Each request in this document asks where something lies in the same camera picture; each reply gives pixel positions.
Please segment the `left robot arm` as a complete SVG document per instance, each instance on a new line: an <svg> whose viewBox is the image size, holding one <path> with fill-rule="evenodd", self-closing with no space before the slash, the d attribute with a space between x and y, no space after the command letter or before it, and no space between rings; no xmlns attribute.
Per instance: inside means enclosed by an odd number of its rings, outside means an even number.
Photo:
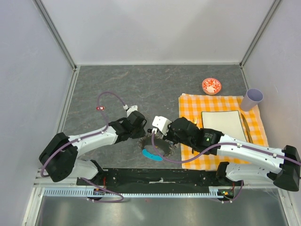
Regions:
<svg viewBox="0 0 301 226"><path fill-rule="evenodd" d="M39 156L41 176L49 177L53 182L84 177L91 184L99 185L103 181L100 167L93 160L83 161L79 157L103 146L144 137L146 122L144 115L134 110L127 117L85 134L56 134Z"/></svg>

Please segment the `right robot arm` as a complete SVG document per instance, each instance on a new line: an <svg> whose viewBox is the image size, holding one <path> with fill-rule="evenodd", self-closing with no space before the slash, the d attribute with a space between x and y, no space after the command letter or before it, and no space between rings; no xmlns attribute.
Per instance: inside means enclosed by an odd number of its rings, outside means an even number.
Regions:
<svg viewBox="0 0 301 226"><path fill-rule="evenodd" d="M246 167L220 163L215 174L216 182L220 185L227 185L230 181L258 179L272 182L287 191L299 191L301 158L294 146L271 148L255 145L214 129L200 129L184 117L175 121L167 120L162 133L164 139L186 145L199 156L211 154L249 162Z"/></svg>

